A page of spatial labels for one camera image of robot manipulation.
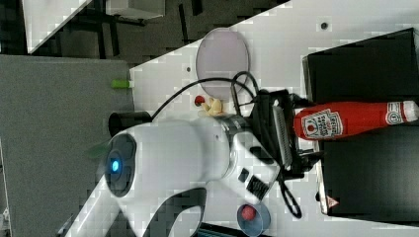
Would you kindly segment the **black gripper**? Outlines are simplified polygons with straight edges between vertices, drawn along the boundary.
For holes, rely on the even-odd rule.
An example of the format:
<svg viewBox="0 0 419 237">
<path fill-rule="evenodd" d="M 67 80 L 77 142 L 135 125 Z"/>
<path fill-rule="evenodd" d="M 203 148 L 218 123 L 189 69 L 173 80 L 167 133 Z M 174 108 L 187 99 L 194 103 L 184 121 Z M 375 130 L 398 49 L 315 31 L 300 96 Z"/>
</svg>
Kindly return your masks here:
<svg viewBox="0 0 419 237">
<path fill-rule="evenodd" d="M 284 180 L 302 179 L 322 157 L 321 152 L 301 151 L 298 149 L 296 132 L 293 129 L 295 109 L 313 107 L 314 103 L 288 90 L 269 92 L 260 90 L 253 99 L 253 131 L 271 157 L 280 165 L 280 176 Z M 293 161 L 288 169 L 282 164 L 276 127 L 273 116 L 273 106 L 283 109 Z"/>
</svg>

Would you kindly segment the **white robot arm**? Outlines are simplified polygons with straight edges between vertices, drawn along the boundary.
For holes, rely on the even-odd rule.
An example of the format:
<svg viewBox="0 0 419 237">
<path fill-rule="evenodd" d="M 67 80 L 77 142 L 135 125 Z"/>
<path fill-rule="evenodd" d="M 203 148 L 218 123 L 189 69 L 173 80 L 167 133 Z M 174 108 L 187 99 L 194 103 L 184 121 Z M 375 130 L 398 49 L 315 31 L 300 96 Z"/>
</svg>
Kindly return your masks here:
<svg viewBox="0 0 419 237">
<path fill-rule="evenodd" d="M 311 102 L 286 90 L 262 90 L 252 102 L 247 117 L 164 119 L 115 134 L 95 189 L 59 237 L 106 237 L 118 214 L 136 237 L 193 237 L 211 182 L 261 203 L 293 158 L 294 112 Z"/>
</svg>

